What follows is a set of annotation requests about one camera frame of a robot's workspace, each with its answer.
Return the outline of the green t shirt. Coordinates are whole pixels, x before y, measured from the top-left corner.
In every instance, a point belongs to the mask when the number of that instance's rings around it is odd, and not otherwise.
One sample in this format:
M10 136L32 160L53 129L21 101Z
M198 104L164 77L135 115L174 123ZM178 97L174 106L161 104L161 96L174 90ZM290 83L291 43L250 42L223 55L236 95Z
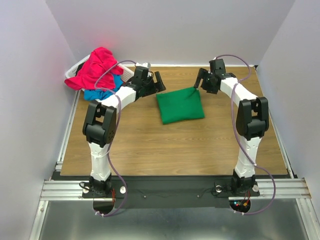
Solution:
M205 117L200 91L194 87L157 94L156 100L164 125Z

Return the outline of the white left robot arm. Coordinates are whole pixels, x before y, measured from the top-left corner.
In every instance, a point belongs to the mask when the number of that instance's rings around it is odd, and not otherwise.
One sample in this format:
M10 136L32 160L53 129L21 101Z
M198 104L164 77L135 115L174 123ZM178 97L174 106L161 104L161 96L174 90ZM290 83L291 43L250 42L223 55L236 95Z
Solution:
M111 96L108 98L89 103L82 128L91 155L89 181L80 184L85 194L93 193L102 198L113 194L109 158L121 111L139 98L164 90L166 87L158 71L152 72L148 63L137 64L119 90L109 90Z

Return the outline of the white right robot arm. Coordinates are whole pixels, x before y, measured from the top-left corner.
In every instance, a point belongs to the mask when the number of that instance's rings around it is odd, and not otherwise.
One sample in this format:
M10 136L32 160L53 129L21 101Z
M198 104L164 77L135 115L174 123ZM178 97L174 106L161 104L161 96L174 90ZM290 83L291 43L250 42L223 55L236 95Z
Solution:
M269 129L268 100L251 93L233 73L227 72L222 56L209 61L209 70L198 70L193 87L202 88L210 94L223 92L230 97L231 107L237 107L237 115L231 110L231 121L239 154L230 190L235 195L242 195L256 184L258 148Z

